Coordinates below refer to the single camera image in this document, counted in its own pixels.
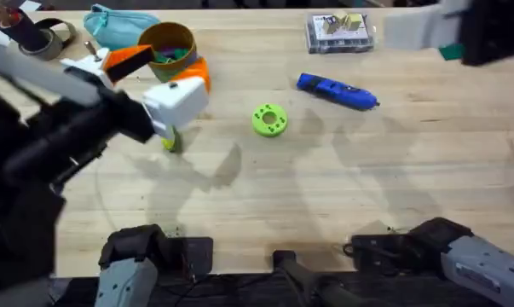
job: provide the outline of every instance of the screw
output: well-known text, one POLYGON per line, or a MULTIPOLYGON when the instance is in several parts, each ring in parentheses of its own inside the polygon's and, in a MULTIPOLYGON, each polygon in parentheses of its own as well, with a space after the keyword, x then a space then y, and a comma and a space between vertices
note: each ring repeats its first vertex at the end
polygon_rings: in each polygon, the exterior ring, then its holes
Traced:
POLYGON ((88 52, 94 56, 94 61, 101 61, 101 57, 97 56, 97 52, 95 51, 94 45, 91 42, 84 42, 84 46, 86 47, 88 52))

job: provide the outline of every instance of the blue object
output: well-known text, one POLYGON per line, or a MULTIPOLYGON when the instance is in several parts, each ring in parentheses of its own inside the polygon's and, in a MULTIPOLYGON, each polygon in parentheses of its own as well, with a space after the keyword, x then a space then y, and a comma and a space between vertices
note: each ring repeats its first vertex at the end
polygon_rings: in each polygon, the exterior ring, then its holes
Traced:
POLYGON ((321 96, 345 107, 365 111, 379 106, 378 99, 368 90, 340 83, 331 79, 303 73, 297 82, 300 90, 321 96))
POLYGON ((84 28, 111 51, 136 46, 143 31, 158 23, 150 14, 112 10, 100 4, 92 5, 92 12, 84 17, 84 28))

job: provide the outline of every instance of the black clamp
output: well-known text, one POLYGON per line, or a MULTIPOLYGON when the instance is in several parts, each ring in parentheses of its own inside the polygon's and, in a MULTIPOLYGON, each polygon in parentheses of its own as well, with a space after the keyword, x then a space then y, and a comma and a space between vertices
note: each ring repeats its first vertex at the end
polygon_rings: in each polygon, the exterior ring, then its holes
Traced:
POLYGON ((109 236, 101 250, 99 265, 134 258, 148 258, 161 274, 178 275, 189 280, 211 272, 213 265, 211 238, 167 238, 157 224, 121 229, 109 236))
POLYGON ((443 277, 441 255, 462 236, 473 234, 465 226, 436 217, 403 235, 354 235, 344 253, 361 272, 386 276, 432 272, 443 277))
POLYGON ((142 262, 149 258, 158 269, 172 264, 168 240, 157 224, 121 229, 109 235, 101 250, 99 265, 106 269, 111 263, 134 258, 142 262))

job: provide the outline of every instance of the green ring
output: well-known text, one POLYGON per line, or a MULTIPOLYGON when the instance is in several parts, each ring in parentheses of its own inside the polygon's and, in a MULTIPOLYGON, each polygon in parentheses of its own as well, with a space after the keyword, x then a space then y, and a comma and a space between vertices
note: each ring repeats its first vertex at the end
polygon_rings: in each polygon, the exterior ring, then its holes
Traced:
POLYGON ((287 113, 283 107, 273 104, 263 104, 262 106, 255 109, 252 115, 253 129, 256 133, 261 136, 273 137, 278 136, 287 127, 287 113), (271 116, 275 118, 273 123, 265 123, 264 115, 271 113, 271 116))

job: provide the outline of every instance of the white robot part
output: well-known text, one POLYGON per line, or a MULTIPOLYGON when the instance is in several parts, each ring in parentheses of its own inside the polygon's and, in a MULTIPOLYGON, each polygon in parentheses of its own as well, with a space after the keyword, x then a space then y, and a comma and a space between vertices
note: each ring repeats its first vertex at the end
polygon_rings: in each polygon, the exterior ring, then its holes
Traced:
POLYGON ((439 48, 457 43, 461 15, 472 0, 441 0, 438 4, 385 17, 384 44, 395 49, 439 48))
POLYGON ((107 74, 102 70, 108 56, 109 48, 101 48, 96 51, 96 55, 86 55, 80 60, 62 59, 60 60, 60 63, 64 67, 76 67, 86 72, 93 73, 108 89, 112 90, 114 88, 114 84, 107 76, 107 74))
POLYGON ((180 128, 196 119, 209 103, 205 81, 200 77, 153 86, 143 94, 143 100, 156 134, 165 139, 173 139, 172 127, 180 128))
POLYGON ((21 53, 7 52, 2 46, 0 46, 0 73, 23 79, 83 106, 93 106, 101 99, 94 85, 52 70, 37 59, 21 53))

